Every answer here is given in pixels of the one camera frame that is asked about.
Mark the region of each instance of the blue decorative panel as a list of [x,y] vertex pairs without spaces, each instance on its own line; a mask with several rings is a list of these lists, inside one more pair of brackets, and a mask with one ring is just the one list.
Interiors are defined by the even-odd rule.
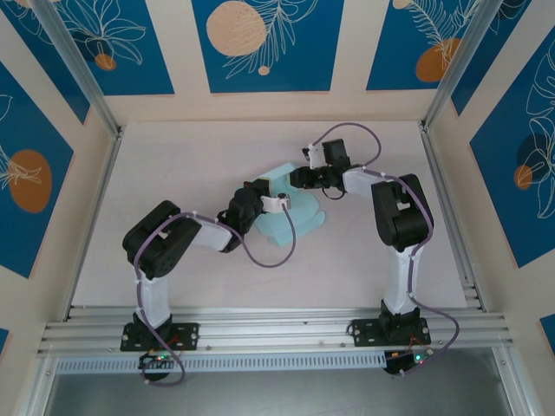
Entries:
[[29,277],[73,150],[0,63],[0,265]]
[[519,267],[555,248],[555,29],[471,141]]
[[23,4],[27,3],[16,0],[0,0],[0,9],[41,64],[44,72],[58,88],[75,116],[83,123],[87,118],[90,104],[56,52],[49,37],[44,33],[42,26],[36,20],[33,11]]
[[10,335],[10,331],[0,328],[0,357],[2,357],[4,346],[8,343],[8,335]]
[[457,114],[472,98],[531,0],[505,0],[451,95]]
[[391,0],[367,90],[436,88],[479,0]]
[[545,318],[541,318],[539,321],[544,329],[547,341],[555,354],[555,315],[546,316]]
[[329,91],[343,0],[193,0],[212,93]]
[[[24,1],[2,1],[4,8],[16,10],[10,20],[20,34],[27,32],[23,40],[46,70],[49,60],[41,60],[36,50],[44,49],[49,39],[36,17],[22,5]],[[105,95],[173,94],[145,0],[61,0],[53,4]],[[14,18],[22,10],[25,18]],[[52,78],[56,71],[58,65],[47,73]]]

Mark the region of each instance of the robotic arm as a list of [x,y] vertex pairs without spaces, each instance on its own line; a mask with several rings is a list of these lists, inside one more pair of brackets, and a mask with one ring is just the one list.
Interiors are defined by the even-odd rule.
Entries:
[[[168,303],[167,275],[190,245],[229,253],[241,244],[241,239],[258,216],[283,212],[289,208],[289,196],[279,194],[271,198],[270,183],[264,179],[244,182],[243,187],[236,190],[228,209],[220,212],[216,221],[196,215],[196,212],[190,215],[181,213],[180,208],[171,201],[164,201],[154,208],[123,239],[127,260],[134,264],[135,258],[139,256],[138,267],[144,273],[144,278],[137,281],[140,283],[140,302],[134,313],[134,321],[124,328],[121,350],[160,349],[159,341],[148,326],[156,330],[165,342],[169,342],[176,332],[195,330],[172,323]],[[164,223],[168,223],[167,226],[153,236]],[[140,248],[149,238],[152,241],[140,254]]]
[[[360,328],[356,330],[360,336],[355,336],[356,344],[408,345],[411,336],[417,336],[422,343],[429,344],[431,340],[427,323],[420,318],[420,309],[415,308],[408,293],[411,256],[415,247],[423,242],[429,233],[428,224],[415,201],[397,182],[369,175],[363,166],[351,165],[342,139],[324,142],[322,150],[309,146],[303,149],[303,153],[310,166],[300,167],[292,172],[291,185],[322,190],[335,187],[342,193],[339,198],[345,193],[362,195],[373,203],[378,235],[388,246],[389,280],[382,300],[382,312],[377,322],[358,322]],[[418,178],[409,174],[401,176],[400,179],[415,193],[432,218]],[[416,286],[418,278],[421,253],[422,250],[418,250],[412,257],[413,287]]]

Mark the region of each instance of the light blue cloth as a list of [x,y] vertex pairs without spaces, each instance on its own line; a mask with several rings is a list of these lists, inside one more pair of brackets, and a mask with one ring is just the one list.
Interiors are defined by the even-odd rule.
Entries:
[[[307,234],[320,225],[326,219],[326,214],[320,209],[320,204],[314,195],[303,192],[289,183],[289,173],[293,172],[295,165],[286,163],[259,177],[270,180],[270,195],[276,197],[279,193],[287,193],[291,199],[289,214],[295,225],[297,238]],[[258,230],[275,245],[283,246],[293,241],[291,227],[284,213],[260,215],[254,223]]]

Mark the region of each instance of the white work surface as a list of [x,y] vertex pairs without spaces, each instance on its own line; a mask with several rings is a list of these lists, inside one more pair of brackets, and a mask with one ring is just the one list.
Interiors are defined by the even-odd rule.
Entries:
[[[293,162],[334,122],[148,122],[130,124],[122,139],[74,302],[88,306],[136,304],[135,275],[121,248],[125,234],[164,199],[183,211],[215,217],[244,180]],[[426,304],[464,308],[465,298],[418,126],[414,121],[364,124],[382,140],[374,164],[394,175],[415,173],[434,215],[434,237],[421,259],[416,295]],[[375,154],[362,129],[341,127],[326,140],[345,139],[352,163]],[[173,270],[170,303],[196,307],[379,307],[389,279],[389,257],[375,228],[372,204],[347,194],[328,200],[325,223],[299,238],[285,265],[261,269],[242,248],[230,254],[192,246]],[[276,263],[290,247],[266,241],[256,227],[246,236],[252,254]]]

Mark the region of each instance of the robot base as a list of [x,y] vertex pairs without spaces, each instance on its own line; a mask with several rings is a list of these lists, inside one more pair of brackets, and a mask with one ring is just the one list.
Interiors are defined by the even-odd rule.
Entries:
[[[160,337],[174,351],[196,351],[199,339],[198,323],[172,323],[172,317],[156,328]],[[128,323],[121,336],[120,351],[148,352],[161,351],[162,346],[150,333],[147,326],[133,314],[133,322]]]
[[393,315],[382,301],[378,319],[355,319],[349,325],[355,347],[384,347],[410,345],[415,338],[422,345],[432,343],[428,323],[420,318],[420,309],[407,314]]

